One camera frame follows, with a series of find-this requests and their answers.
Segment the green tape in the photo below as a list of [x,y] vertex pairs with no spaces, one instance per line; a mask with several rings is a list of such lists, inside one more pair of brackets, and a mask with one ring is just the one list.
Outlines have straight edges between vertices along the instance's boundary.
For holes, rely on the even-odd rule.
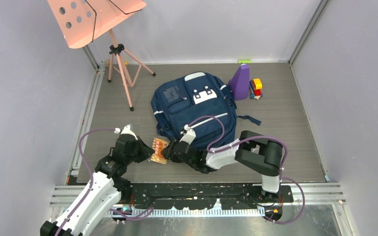
[[238,60],[238,63],[240,64],[246,64],[246,63],[251,63],[251,60]]

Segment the backpack strap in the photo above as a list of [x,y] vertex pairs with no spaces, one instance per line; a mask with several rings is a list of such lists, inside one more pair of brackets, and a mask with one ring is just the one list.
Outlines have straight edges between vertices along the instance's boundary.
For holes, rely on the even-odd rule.
[[249,119],[253,124],[261,125],[261,121],[257,120],[256,118],[253,118],[251,116],[237,116],[237,118]]

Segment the wall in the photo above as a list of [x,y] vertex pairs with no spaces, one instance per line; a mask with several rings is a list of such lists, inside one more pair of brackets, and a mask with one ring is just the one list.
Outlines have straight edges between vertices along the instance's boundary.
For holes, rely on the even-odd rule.
[[332,0],[293,69],[328,175],[378,235],[378,1]]
[[46,1],[0,1],[0,236],[39,234],[93,74]]
[[[114,32],[145,63],[288,61],[319,0],[144,0]],[[109,59],[107,34],[91,43]]]

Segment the music stand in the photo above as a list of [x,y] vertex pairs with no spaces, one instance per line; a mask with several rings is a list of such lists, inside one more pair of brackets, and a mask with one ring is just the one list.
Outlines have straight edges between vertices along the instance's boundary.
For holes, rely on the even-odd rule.
[[[141,67],[150,74],[156,74],[144,63],[125,49],[123,44],[118,44],[112,28],[132,16],[146,6],[142,0],[47,0],[57,23],[62,30],[67,45],[70,48],[82,48],[93,42],[96,38],[108,32],[112,40],[110,46],[110,63],[108,82],[111,82],[112,68],[115,68],[123,80],[129,109],[134,110],[128,86],[133,87]],[[121,56],[124,51],[133,58],[139,67],[133,80],[129,75],[125,62]],[[119,69],[113,66],[114,55],[117,58]]]

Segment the backpack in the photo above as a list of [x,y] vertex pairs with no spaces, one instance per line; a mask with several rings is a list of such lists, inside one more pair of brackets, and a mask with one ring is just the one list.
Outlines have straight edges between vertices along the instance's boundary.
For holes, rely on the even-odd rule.
[[[223,137],[212,148],[234,141],[237,106],[230,88],[214,75],[195,72],[166,82],[154,92],[151,106],[158,122],[157,133],[171,141],[181,139],[183,127],[205,115],[217,117],[225,128]],[[259,120],[250,116],[239,118],[260,125]],[[222,133],[221,125],[213,118],[201,119],[191,128],[196,133],[191,144],[194,148],[206,148]]]

